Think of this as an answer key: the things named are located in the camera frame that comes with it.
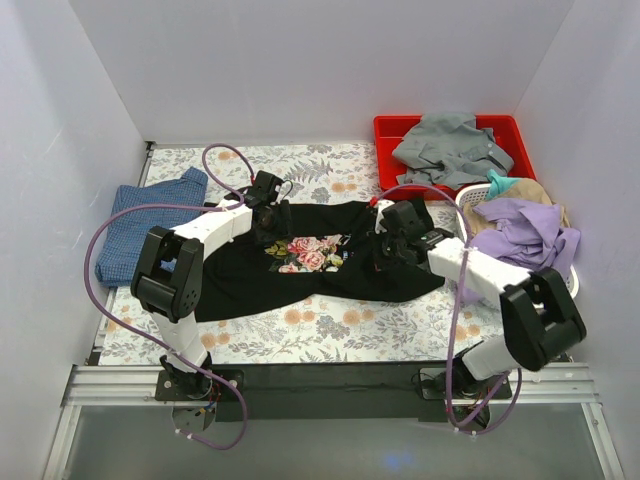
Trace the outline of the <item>black floral print t-shirt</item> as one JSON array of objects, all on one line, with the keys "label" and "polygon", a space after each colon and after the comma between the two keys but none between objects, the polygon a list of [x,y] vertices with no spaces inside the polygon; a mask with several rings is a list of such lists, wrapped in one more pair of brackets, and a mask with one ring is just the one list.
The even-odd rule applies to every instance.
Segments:
[{"label": "black floral print t-shirt", "polygon": [[377,269],[368,235],[376,212],[365,202],[294,204],[292,236],[260,245],[249,232],[204,262],[199,322],[285,307],[312,295],[401,303],[445,283],[416,266]]}]

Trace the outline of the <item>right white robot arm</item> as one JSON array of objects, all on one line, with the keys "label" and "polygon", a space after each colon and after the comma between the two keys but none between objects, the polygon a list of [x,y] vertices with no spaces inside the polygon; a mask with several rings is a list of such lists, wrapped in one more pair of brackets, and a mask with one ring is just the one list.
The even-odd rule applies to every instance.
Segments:
[{"label": "right white robot arm", "polygon": [[475,397],[489,379],[518,368],[539,371],[586,338],[586,326],[555,269],[530,271],[494,259],[428,226],[410,201],[374,199],[370,205],[376,212],[369,237],[377,267],[411,266],[455,280],[501,315],[501,335],[456,354],[438,375],[422,374],[422,387]]}]

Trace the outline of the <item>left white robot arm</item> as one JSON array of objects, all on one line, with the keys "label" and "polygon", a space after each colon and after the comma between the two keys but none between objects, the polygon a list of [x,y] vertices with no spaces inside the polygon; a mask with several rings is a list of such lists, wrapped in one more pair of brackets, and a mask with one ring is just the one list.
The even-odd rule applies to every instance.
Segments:
[{"label": "left white robot arm", "polygon": [[285,181],[260,171],[250,186],[231,193],[217,206],[171,230],[156,226],[144,241],[131,293],[158,326],[167,354],[161,365],[174,387],[193,400],[213,389],[211,356],[196,327],[195,308],[202,293],[204,262],[243,235],[259,246],[292,237]]}]

